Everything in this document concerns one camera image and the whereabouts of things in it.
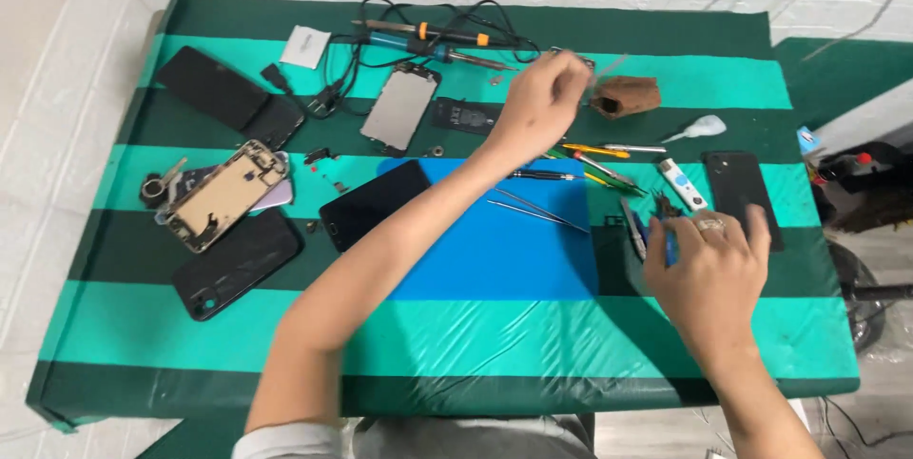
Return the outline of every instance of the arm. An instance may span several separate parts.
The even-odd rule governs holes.
[[[719,219],[723,231],[699,231]],[[664,225],[650,220],[644,275],[723,407],[739,459],[823,459],[812,436],[777,389],[751,334],[751,313],[767,280],[770,231],[763,209],[748,207],[750,240],[738,220],[702,211],[664,222],[680,260],[667,268]]]
[[[543,54],[513,79],[479,150],[383,220],[303,291],[276,329],[245,432],[291,421],[336,424],[340,352],[352,333],[469,205],[563,136],[589,75],[569,52]]]

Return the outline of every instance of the hand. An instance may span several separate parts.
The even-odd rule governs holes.
[[[650,220],[646,284],[708,379],[720,360],[741,352],[757,355],[751,313],[767,280],[770,231],[762,208],[749,205],[746,213],[750,240],[738,220],[722,213],[702,210],[662,224]],[[724,230],[698,230],[696,222],[715,219]],[[679,261],[669,268],[667,231],[679,242]]]
[[[542,54],[510,82],[508,100],[481,150],[514,169],[554,146],[571,127],[590,69],[575,54]]]

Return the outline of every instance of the person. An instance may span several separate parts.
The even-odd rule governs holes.
[[[341,255],[280,320],[234,459],[335,459],[340,356],[352,333],[461,214],[571,126],[592,73],[568,52],[543,54],[510,83],[484,144]],[[730,216],[649,222],[647,286],[713,386],[739,459],[821,458],[761,362],[751,313],[767,279],[770,233],[748,207],[748,237]],[[679,261],[666,267],[665,236]],[[594,458],[574,417],[398,418],[356,430],[359,459]]]

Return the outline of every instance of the striped table cover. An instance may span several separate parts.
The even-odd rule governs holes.
[[[161,171],[182,156],[188,157],[186,167],[221,163],[243,138],[178,101],[152,80],[153,73],[190,45],[262,81],[259,70],[279,58],[294,25],[350,32],[356,8],[172,0],[112,147],[32,378],[28,403],[46,419],[66,427],[110,415],[184,418],[250,403],[280,315],[337,253],[325,235],[305,235],[307,248],[298,258],[212,320],[194,322],[170,286],[171,273],[190,253],[155,225],[137,199],[137,185],[146,172]],[[718,137],[669,144],[669,156],[708,197],[702,152],[748,150],[761,162],[786,246],[770,256],[770,277],[752,321],[764,363],[790,397],[855,390],[858,371],[844,304],[797,147],[789,93],[773,59],[767,16],[505,10],[515,28],[543,49],[576,50],[594,59],[597,69],[626,53],[614,73],[658,79],[662,107],[614,122],[583,109],[567,134],[570,141],[649,145],[701,115],[727,122]],[[410,11],[416,20],[449,16],[440,8]],[[496,19],[492,9],[484,11]],[[512,61],[503,50],[470,53]],[[348,45],[330,45],[330,67],[341,71],[348,54]],[[401,56],[368,48],[365,60]],[[491,70],[461,64],[439,70],[439,97],[495,108],[505,100],[509,79],[492,86]],[[285,71],[305,100],[323,86],[319,70]],[[369,108],[388,75],[388,68],[362,68],[350,93],[352,111]],[[293,165],[301,165],[306,152],[328,146],[342,157],[321,166],[321,173],[357,186],[373,178],[383,161],[376,145],[359,135],[362,122],[345,112],[309,120],[285,150]],[[426,118],[408,153],[443,146],[448,157],[466,157],[481,141],[430,126]],[[608,165],[678,201],[653,160],[639,154]],[[303,231],[336,191],[303,167],[292,177],[297,198],[284,210]],[[624,228],[606,225],[607,216],[620,215],[617,195],[588,184],[598,296],[505,300],[491,290],[485,297],[475,293],[476,300],[392,297],[346,351],[343,413],[568,413],[713,403],[709,384],[675,330],[645,296]],[[631,205],[646,214],[652,203],[632,199]]]

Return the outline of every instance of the white sleeve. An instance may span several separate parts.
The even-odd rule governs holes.
[[[234,444],[232,459],[340,459],[339,429],[318,423],[286,423],[254,430]]]

